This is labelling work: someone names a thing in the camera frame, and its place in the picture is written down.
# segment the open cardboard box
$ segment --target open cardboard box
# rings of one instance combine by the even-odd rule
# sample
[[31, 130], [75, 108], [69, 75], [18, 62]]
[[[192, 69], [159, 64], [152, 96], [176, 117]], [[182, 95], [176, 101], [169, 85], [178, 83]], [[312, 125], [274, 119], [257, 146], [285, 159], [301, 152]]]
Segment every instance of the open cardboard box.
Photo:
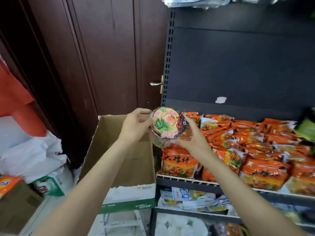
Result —
[[[85, 157], [81, 180], [118, 139], [126, 115], [99, 116], [95, 134]], [[154, 207], [155, 171], [152, 143], [145, 134], [130, 149], [103, 202], [100, 214]]]

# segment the door handle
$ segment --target door handle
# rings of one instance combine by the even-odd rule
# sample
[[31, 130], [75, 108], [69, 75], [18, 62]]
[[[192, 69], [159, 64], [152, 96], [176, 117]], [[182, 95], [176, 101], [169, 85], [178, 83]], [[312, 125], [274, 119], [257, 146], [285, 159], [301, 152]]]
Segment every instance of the door handle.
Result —
[[157, 86], [160, 85], [160, 94], [162, 94], [163, 92], [163, 80], [164, 80], [164, 75], [161, 76], [161, 82], [160, 83], [154, 83], [154, 82], [150, 82], [151, 86]]

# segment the cardboard box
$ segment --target cardboard box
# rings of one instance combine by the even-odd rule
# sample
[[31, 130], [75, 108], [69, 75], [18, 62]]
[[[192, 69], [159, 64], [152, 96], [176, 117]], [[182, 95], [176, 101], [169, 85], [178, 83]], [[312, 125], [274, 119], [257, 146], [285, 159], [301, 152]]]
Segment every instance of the cardboard box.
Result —
[[19, 234], [43, 198], [19, 180], [0, 199], [0, 233]]
[[[126, 115], [99, 116], [99, 123], [82, 166], [81, 180], [118, 139]], [[100, 214], [153, 208], [155, 171], [152, 143], [145, 134], [130, 149], [103, 202]]]

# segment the white plastic bag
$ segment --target white plastic bag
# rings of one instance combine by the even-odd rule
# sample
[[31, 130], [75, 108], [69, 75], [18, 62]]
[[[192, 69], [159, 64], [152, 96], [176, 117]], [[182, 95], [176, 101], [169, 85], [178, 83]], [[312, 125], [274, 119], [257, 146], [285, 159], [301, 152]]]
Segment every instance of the white plastic bag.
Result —
[[61, 153], [61, 140], [48, 132], [7, 150], [0, 158], [0, 174], [22, 176], [29, 184], [64, 165], [67, 155]]
[[68, 167], [62, 166], [52, 173], [33, 182], [35, 188], [43, 194], [64, 196], [73, 188], [73, 177]]

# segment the bottom shelf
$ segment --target bottom shelf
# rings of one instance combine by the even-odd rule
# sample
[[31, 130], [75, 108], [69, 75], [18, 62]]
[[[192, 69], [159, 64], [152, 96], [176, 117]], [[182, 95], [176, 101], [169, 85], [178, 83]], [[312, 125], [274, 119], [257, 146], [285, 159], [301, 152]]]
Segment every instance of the bottom shelf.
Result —
[[[154, 233], [155, 233], [157, 213], [184, 215], [184, 216], [205, 219], [205, 220], [212, 220], [212, 221], [217, 221], [217, 222], [230, 222], [230, 223], [242, 224], [242, 219], [238, 216], [229, 216], [229, 215], [223, 215], [223, 214], [202, 213], [202, 212], [191, 213], [191, 212], [182, 211], [182, 210], [170, 210], [170, 209], [164, 209], [161, 207], [155, 207], [152, 210], [152, 223], [151, 223], [151, 232], [150, 232], [151, 236], [154, 236]], [[315, 224], [297, 223], [297, 225], [307, 232], [315, 233]]]

